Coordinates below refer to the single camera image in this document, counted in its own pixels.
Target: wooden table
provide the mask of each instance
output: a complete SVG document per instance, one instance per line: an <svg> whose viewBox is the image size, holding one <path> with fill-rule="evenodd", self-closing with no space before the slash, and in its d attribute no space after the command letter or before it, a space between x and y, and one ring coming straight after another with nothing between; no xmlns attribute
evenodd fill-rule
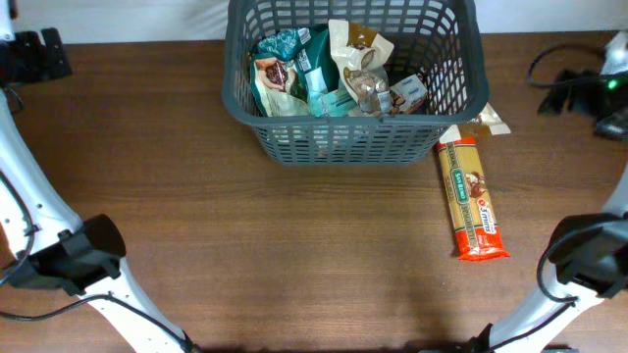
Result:
<svg viewBox="0 0 628 353"><path fill-rule="evenodd" d="M593 137L588 118L537 117L546 93L525 81L546 45L610 37L483 36L491 103L513 133L479 148L512 257L481 264L455 257L433 155L409 168L271 161L223 108L223 42L70 46L75 74L20 88L26 110L16 121L62 197L84 218L112 217L138 281L204 347L466 341L535 286L556 224L598 212L620 177L627 145ZM597 64L557 55L539 77ZM1 310L24 314L74 300L0 290ZM627 307L622 293L555 343L623 352ZM43 323L0 322L2 352L130 350L90 308Z"/></svg>

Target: snack bag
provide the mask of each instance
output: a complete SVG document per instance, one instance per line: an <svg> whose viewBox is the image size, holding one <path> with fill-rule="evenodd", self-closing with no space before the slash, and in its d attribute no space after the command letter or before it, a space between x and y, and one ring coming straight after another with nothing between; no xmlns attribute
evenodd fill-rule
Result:
<svg viewBox="0 0 628 353"><path fill-rule="evenodd" d="M266 37L257 43L257 53L272 53L281 61L292 60L316 34L309 28L287 29Z"/></svg>
<svg viewBox="0 0 628 353"><path fill-rule="evenodd" d="M349 111L357 107L343 85L330 93L309 92L308 103L315 117L347 117Z"/></svg>
<svg viewBox="0 0 628 353"><path fill-rule="evenodd" d="M265 117L309 115L305 76L294 61L283 62L273 54L251 59L251 91Z"/></svg>
<svg viewBox="0 0 628 353"><path fill-rule="evenodd" d="M393 102L384 68L351 71L345 78L348 91L353 91L357 96L358 106L363 113L379 117L391 111Z"/></svg>
<svg viewBox="0 0 628 353"><path fill-rule="evenodd" d="M391 115L412 114L425 101L428 89L417 75L409 76L391 87Z"/></svg>
<svg viewBox="0 0 628 353"><path fill-rule="evenodd" d="M389 59L394 45L375 30L343 20L329 20L332 59L338 66L340 80L356 102L359 97L348 84L355 72L379 68Z"/></svg>
<svg viewBox="0 0 628 353"><path fill-rule="evenodd" d="M330 55L330 32L312 30L312 39L296 55L305 74L308 92L328 93L338 89L340 74Z"/></svg>
<svg viewBox="0 0 628 353"><path fill-rule="evenodd" d="M492 136L510 133L510 127L504 123L491 104L473 118L469 123L460 126L450 126L441 136L440 143L448 143L462 139L463 136Z"/></svg>
<svg viewBox="0 0 628 353"><path fill-rule="evenodd" d="M462 261L509 257L473 137L437 143L455 238Z"/></svg>

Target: brand logo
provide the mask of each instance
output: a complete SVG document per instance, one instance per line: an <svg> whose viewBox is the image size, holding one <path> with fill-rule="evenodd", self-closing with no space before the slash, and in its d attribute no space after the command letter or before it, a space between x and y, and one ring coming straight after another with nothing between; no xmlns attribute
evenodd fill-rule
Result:
<svg viewBox="0 0 628 353"><path fill-rule="evenodd" d="M478 210L480 210L480 219L482 220L482 227L487 234L497 233L495 229L495 220L493 220L493 213L489 208L489 203L485 199L478 199Z"/></svg>
<svg viewBox="0 0 628 353"><path fill-rule="evenodd" d="M461 169L456 168L451 170L451 181L453 182L453 191L455 192L455 198L458 200L458 203L468 203L469 195L464 185L464 173Z"/></svg>

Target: green light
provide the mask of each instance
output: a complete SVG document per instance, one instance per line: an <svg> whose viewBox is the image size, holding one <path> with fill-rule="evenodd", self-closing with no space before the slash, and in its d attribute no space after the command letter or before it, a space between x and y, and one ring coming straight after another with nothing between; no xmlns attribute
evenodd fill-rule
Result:
<svg viewBox="0 0 628 353"><path fill-rule="evenodd" d="M615 89L619 85L619 81L612 79L608 82L608 89Z"/></svg>

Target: gray plastic basket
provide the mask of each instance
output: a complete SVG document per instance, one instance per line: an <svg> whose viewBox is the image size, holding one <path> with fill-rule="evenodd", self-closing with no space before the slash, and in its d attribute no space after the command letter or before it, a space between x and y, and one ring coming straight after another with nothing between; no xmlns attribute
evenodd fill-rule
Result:
<svg viewBox="0 0 628 353"><path fill-rule="evenodd" d="M383 118L262 117L249 83L248 53L278 31L329 19L366 25L394 44L391 84L425 76L424 115ZM223 102L284 165L409 165L453 124L476 117L489 99L472 0L232 0Z"/></svg>

